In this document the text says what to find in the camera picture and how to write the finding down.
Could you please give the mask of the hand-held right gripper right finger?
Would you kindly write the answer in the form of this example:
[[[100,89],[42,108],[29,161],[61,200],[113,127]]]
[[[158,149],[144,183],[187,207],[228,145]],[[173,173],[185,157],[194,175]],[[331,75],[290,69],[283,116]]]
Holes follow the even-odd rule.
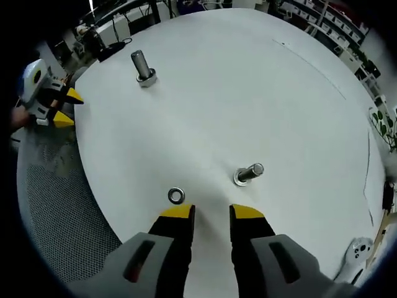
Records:
[[[230,205],[230,239],[240,297],[354,296],[354,286],[326,277],[310,252],[252,207]]]

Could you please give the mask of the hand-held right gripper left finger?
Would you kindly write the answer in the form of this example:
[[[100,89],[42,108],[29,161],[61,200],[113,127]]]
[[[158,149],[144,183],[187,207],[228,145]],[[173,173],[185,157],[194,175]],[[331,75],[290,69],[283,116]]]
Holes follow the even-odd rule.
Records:
[[[75,297],[183,297],[192,261],[195,206],[184,204],[160,214],[111,252],[93,277],[69,284]]]

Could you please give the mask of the person's left hand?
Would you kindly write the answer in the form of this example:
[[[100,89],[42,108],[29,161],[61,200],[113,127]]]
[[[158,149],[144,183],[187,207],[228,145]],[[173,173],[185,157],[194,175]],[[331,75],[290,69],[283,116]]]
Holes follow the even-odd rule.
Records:
[[[17,130],[26,126],[30,121],[30,114],[24,106],[14,107],[11,110],[11,129]]]

